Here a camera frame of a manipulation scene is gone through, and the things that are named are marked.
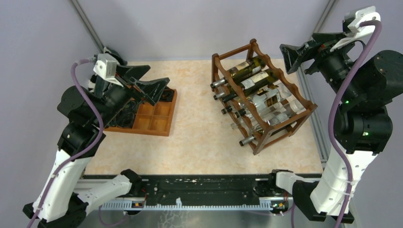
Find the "dark green wine bottle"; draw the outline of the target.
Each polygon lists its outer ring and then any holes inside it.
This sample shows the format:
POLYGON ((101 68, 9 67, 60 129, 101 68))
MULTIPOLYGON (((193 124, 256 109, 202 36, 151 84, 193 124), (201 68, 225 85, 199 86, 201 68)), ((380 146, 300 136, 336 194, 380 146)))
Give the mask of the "dark green wine bottle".
POLYGON ((265 66, 265 62, 260 57, 256 56, 230 68, 228 72, 233 81, 237 83, 259 72, 265 66))

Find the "clear square spirit bottle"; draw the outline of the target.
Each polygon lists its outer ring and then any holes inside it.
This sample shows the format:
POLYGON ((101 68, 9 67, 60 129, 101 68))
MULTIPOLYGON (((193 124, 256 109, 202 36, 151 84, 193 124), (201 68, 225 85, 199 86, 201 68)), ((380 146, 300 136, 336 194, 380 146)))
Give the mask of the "clear square spirit bottle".
MULTIPOLYGON (((254 95, 252 98, 249 98, 248 101, 253 104, 259 114, 267 111, 270 107, 277 108, 279 104, 283 100, 286 100, 287 96, 281 92, 276 92, 275 94, 271 94, 269 92, 262 95, 254 95)), ((241 118, 246 116, 248 118, 252 118, 253 115, 251 111, 246 107, 245 104, 241 104, 241 109, 235 112, 235 116, 237 118, 241 118)))

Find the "dark wine bottle black cap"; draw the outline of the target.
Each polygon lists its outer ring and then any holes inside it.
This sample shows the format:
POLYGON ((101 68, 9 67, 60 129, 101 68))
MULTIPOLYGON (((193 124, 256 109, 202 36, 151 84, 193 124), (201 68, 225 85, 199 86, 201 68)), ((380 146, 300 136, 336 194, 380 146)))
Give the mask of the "dark wine bottle black cap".
MULTIPOLYGON (((279 78, 273 73, 272 70, 267 69, 260 71, 253 76, 241 81, 239 86, 242 88, 244 95, 247 97, 255 92, 258 92, 265 86, 270 86, 277 82, 279 78)), ((228 102, 238 97, 237 93, 232 89, 231 93, 220 98, 223 102, 228 102)))

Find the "brown wooden wine rack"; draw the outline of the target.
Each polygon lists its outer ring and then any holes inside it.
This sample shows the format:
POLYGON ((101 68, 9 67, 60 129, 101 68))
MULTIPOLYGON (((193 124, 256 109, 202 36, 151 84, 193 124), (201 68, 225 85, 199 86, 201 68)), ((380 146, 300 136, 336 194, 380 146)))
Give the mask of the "brown wooden wine rack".
POLYGON ((254 155, 293 136, 317 108, 261 52, 255 39, 225 54, 213 54, 211 60, 213 98, 233 119, 232 128, 243 135, 240 146, 249 145, 254 155))

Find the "slim clear glass bottle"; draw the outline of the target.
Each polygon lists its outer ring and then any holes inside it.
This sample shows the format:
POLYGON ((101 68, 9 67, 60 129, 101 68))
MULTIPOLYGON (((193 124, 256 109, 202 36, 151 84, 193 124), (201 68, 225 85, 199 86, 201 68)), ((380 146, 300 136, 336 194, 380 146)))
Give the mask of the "slim clear glass bottle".
MULTIPOLYGON (((275 126, 277 124, 283 123, 284 121, 291 118, 293 114, 289 112, 281 112, 281 113, 269 113, 262 117, 262 120, 268 123, 269 125, 275 126)), ((253 127, 249 130, 252 132, 259 132, 262 131, 263 127, 260 126, 258 123, 254 124, 253 127)))

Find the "olive wine bottle grey cap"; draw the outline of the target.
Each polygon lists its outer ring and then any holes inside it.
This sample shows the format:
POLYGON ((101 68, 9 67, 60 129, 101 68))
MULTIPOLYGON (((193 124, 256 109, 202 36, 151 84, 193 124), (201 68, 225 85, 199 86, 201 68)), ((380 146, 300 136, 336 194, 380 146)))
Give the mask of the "olive wine bottle grey cap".
POLYGON ((258 134, 258 133, 251 134, 250 136, 247 136, 246 138, 240 140, 239 145, 245 146, 250 143, 254 144, 254 145, 258 145, 260 138, 261 138, 261 134, 258 134))

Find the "green wine bottle silver neck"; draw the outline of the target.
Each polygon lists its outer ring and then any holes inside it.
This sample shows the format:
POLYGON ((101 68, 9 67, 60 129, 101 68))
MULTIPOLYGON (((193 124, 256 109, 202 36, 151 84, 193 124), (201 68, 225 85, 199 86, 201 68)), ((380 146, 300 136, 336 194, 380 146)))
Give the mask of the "green wine bottle silver neck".
POLYGON ((219 93, 217 93, 217 94, 215 94, 215 95, 213 96, 213 99, 214 99, 214 100, 220 100, 220 99, 226 97, 227 95, 228 95, 228 93, 225 93, 224 91, 223 91, 223 92, 219 92, 219 93))

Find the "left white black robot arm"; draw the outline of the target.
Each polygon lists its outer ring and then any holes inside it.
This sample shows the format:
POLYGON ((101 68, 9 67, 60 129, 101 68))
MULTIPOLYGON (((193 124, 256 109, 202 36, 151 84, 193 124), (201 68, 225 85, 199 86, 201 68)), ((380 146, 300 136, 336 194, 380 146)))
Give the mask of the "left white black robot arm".
POLYGON ((128 67, 120 77, 124 85, 111 86, 99 98, 78 82, 78 66, 77 62, 72 65, 74 85, 63 93, 58 105, 69 122, 57 143, 52 170, 38 198, 23 207, 28 227, 37 221, 40 228, 76 228, 104 203, 127 194, 138 196, 143 189, 141 177, 131 169, 89 190, 76 192, 75 186, 104 140, 105 127, 131 101, 155 104, 170 79, 142 81, 149 66, 128 67))

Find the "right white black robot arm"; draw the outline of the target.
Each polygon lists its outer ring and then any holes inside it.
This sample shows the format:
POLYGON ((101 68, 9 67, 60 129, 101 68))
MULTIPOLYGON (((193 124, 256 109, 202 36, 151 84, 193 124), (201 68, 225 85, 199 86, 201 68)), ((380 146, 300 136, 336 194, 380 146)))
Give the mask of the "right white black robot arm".
POLYGON ((301 46, 282 44, 287 73, 312 61, 305 73, 319 72, 336 93, 328 121, 332 151, 320 180, 279 172, 268 182, 274 196, 291 190, 294 204, 310 221, 333 217, 352 223, 349 201, 367 166, 382 152, 393 132, 386 106, 403 92, 403 56, 382 50, 365 63, 352 61, 355 42, 338 46, 342 33, 315 33, 301 46))

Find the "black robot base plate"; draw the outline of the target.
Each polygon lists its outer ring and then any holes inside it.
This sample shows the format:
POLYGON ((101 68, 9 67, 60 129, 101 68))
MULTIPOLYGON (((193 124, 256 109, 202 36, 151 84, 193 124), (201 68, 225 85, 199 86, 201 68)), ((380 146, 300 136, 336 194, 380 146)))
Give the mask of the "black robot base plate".
POLYGON ((142 175, 135 193, 126 197, 145 198, 147 206, 252 206, 272 198, 288 205, 292 194, 275 186, 273 174, 142 175))

